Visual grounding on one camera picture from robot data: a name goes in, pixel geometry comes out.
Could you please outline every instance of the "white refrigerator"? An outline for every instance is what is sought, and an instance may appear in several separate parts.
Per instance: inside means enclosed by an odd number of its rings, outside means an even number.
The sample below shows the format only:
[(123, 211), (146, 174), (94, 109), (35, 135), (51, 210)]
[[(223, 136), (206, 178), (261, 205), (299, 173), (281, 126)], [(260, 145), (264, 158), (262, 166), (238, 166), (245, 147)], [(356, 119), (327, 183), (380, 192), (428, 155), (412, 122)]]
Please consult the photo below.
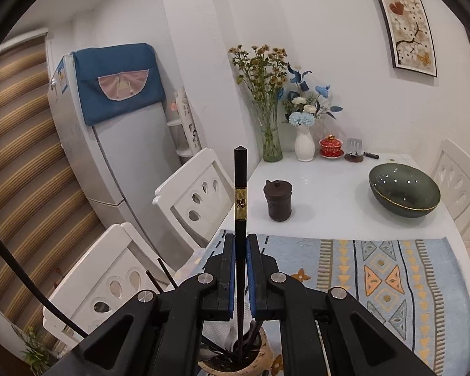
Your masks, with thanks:
[(103, 225), (132, 223), (178, 269), (191, 253), (152, 204), (156, 188), (181, 166), (162, 104), (87, 126), (71, 54), (59, 63), (48, 98), (66, 158)]

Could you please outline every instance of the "gold chopstick band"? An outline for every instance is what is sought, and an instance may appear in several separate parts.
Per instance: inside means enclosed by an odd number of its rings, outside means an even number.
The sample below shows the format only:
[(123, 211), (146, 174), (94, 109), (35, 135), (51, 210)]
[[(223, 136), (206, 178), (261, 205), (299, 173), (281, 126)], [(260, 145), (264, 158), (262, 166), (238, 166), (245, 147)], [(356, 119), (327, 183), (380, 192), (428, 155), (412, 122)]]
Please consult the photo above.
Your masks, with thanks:
[(235, 187), (235, 220), (247, 220), (247, 188)]

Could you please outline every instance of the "tree branch painting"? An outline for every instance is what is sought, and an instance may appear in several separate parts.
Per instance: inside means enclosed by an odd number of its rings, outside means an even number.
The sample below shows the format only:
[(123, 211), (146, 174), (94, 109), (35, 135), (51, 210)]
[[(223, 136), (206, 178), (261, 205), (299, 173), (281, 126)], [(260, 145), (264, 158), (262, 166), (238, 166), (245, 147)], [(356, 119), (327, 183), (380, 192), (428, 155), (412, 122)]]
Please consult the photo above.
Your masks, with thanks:
[(394, 67), (437, 77), (434, 44), (421, 0), (379, 0)]

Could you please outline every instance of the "white dining table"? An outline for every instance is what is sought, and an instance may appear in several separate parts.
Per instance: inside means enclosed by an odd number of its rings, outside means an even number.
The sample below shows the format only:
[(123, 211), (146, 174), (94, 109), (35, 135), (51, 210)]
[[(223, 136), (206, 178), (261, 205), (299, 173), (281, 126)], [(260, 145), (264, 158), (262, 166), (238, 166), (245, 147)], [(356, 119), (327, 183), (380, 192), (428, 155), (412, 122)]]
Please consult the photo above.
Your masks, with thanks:
[[(377, 164), (397, 162), (418, 168), (406, 154), (380, 154), (360, 163), (343, 158), (315, 158), (299, 162), (294, 153), (284, 153), (275, 163), (261, 161), (248, 180), (247, 231), (265, 235), (345, 239), (412, 240), (447, 237), (462, 270), (470, 295), (470, 259), (451, 215), (441, 202), (420, 218), (403, 218), (386, 210), (371, 193), (368, 174)], [(268, 215), (263, 188), (267, 180), (292, 184), (291, 217), (275, 222)], [(234, 209), (221, 229), (234, 230)]]

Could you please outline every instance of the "patterned placemat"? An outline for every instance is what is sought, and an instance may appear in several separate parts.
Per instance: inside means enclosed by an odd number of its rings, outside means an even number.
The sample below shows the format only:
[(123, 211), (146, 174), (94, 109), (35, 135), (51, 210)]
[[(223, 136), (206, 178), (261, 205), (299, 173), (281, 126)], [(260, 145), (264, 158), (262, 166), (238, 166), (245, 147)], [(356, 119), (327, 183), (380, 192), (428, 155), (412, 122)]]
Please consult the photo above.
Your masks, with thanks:
[[(192, 274), (223, 250), (221, 231)], [(446, 238), (351, 241), (258, 235), (259, 249), (306, 287), (348, 290), (439, 376), (470, 368), (470, 296)], [(282, 370), (278, 321), (263, 325)]]

